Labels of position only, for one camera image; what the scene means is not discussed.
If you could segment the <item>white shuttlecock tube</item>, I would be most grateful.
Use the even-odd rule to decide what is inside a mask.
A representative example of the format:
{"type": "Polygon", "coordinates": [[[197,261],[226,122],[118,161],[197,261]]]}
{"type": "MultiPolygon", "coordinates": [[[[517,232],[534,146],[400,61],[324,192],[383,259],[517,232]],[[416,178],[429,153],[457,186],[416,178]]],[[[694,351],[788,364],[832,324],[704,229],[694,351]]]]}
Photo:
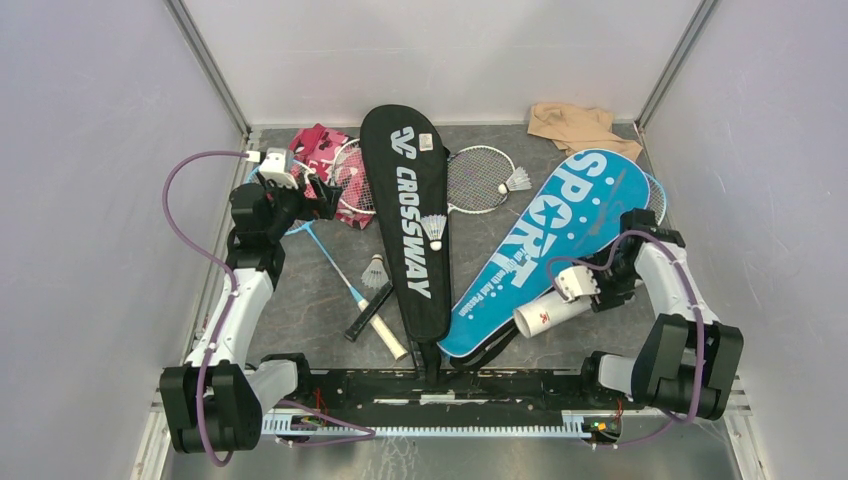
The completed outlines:
{"type": "Polygon", "coordinates": [[[516,308],[513,318],[520,334],[525,338],[533,338],[589,311],[591,305],[589,297],[565,301],[558,293],[551,291],[516,308]]]}

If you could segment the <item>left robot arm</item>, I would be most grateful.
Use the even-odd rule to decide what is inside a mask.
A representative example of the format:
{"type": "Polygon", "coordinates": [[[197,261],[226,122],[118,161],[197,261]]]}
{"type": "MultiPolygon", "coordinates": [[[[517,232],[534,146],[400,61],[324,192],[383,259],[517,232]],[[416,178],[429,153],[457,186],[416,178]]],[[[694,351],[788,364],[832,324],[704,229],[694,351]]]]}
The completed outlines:
{"type": "Polygon", "coordinates": [[[259,316],[283,270],[282,237],[299,221],[334,218],[341,194],[341,188],[314,175],[293,188],[266,179],[231,192],[234,225],[213,319],[183,364],[165,368],[160,376],[177,452],[206,453],[216,460],[252,450],[266,413],[282,401],[297,408],[312,399],[314,381],[303,354],[268,355],[252,374],[245,365],[259,316]]]}

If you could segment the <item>white shuttlecock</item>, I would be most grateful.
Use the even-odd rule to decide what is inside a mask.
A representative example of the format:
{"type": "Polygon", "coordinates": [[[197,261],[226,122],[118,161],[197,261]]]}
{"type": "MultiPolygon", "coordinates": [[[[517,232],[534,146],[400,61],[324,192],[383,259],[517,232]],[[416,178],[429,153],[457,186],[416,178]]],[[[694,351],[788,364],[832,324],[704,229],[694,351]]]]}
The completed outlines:
{"type": "Polygon", "coordinates": [[[368,266],[361,275],[361,281],[369,289],[380,289],[389,282],[389,275],[381,254],[372,256],[368,266]]]}
{"type": "Polygon", "coordinates": [[[501,195],[507,195],[514,191],[526,191],[532,188],[532,182],[523,167],[516,167],[510,176],[498,186],[501,195]]]}
{"type": "Polygon", "coordinates": [[[421,218],[420,224],[429,240],[430,248],[433,251],[440,251],[443,247],[447,216],[441,214],[426,215],[421,218]]]}

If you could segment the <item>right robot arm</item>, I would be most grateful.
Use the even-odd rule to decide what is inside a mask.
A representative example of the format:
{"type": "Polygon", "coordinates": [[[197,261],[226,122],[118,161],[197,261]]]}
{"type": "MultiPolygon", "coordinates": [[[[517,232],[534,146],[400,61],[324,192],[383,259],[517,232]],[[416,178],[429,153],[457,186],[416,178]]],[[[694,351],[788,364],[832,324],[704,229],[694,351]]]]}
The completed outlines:
{"type": "Polygon", "coordinates": [[[638,403],[706,420],[722,417],[744,346],[741,331],[720,322],[696,288],[685,242],[659,226],[654,212],[632,209],[620,217],[620,235],[587,257],[600,289],[591,308],[624,305],[642,282],[656,320],[638,355],[595,351],[577,382],[580,400],[602,408],[621,392],[638,403]]]}

